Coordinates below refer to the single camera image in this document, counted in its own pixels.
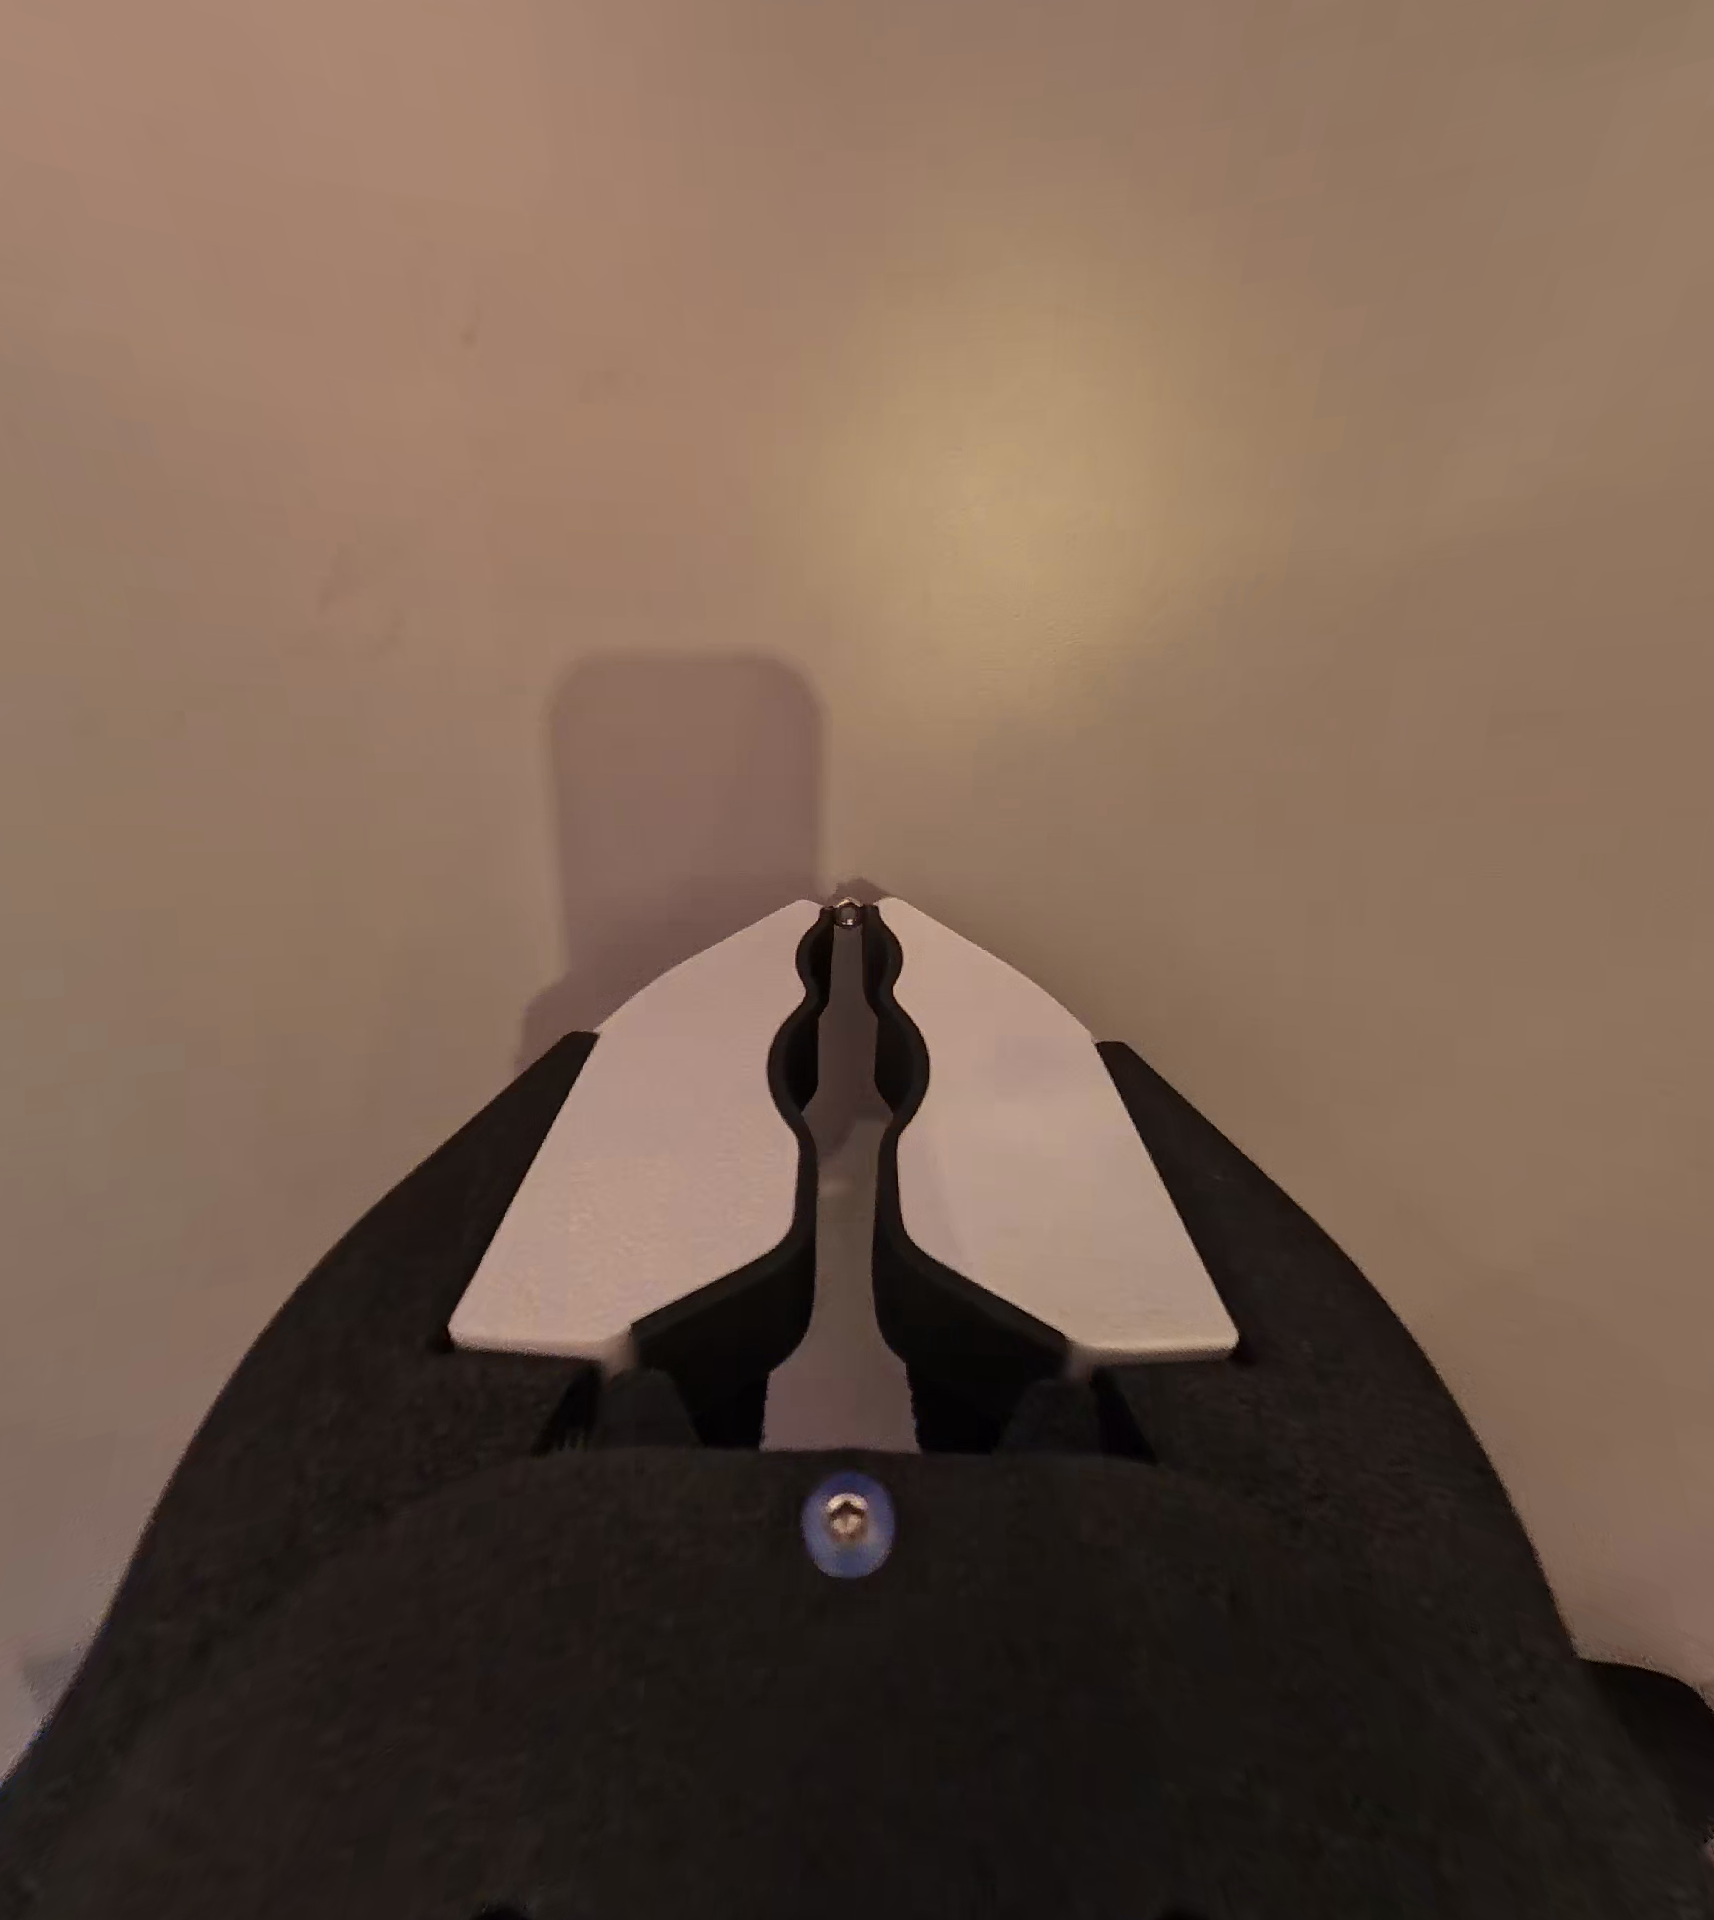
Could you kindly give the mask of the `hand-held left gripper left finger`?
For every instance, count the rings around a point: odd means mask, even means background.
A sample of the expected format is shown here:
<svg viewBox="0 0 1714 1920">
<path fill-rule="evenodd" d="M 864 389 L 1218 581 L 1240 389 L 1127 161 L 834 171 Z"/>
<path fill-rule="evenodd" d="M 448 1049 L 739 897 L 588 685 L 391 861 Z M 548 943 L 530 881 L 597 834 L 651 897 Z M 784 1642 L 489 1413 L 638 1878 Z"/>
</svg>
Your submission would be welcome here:
<svg viewBox="0 0 1714 1920">
<path fill-rule="evenodd" d="M 662 1375 L 713 1446 L 764 1440 L 816 1309 L 807 1109 L 838 924 L 790 903 L 632 992 L 448 1322 L 453 1346 Z"/>
</svg>

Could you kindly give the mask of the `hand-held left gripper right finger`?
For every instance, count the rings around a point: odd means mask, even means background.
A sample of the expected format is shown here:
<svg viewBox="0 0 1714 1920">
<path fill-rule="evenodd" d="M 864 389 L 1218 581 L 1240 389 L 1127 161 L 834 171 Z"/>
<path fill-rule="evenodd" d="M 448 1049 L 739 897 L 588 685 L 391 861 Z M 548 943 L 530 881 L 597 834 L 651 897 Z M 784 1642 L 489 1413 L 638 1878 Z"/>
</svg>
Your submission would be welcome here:
<svg viewBox="0 0 1714 1920">
<path fill-rule="evenodd" d="M 878 1147 L 872 1302 L 918 1440 L 988 1452 L 1038 1386 L 1239 1348 L 1085 1021 L 918 906 L 863 910 Z"/>
</svg>

